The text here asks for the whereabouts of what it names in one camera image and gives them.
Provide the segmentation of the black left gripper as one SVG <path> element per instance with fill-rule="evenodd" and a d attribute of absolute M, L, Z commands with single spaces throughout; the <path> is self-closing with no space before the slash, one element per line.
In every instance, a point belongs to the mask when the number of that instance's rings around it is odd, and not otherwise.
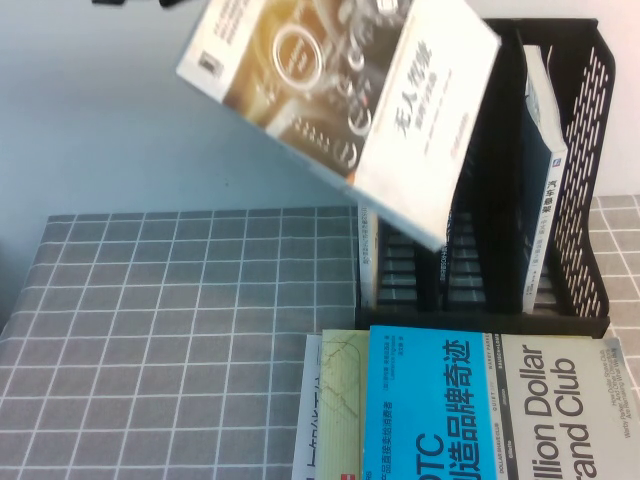
<path fill-rule="evenodd" d="M 186 0 L 158 0 L 162 8 L 173 8 L 176 5 L 186 2 Z M 123 6 L 125 0 L 92 0 L 92 4 L 103 6 Z"/>

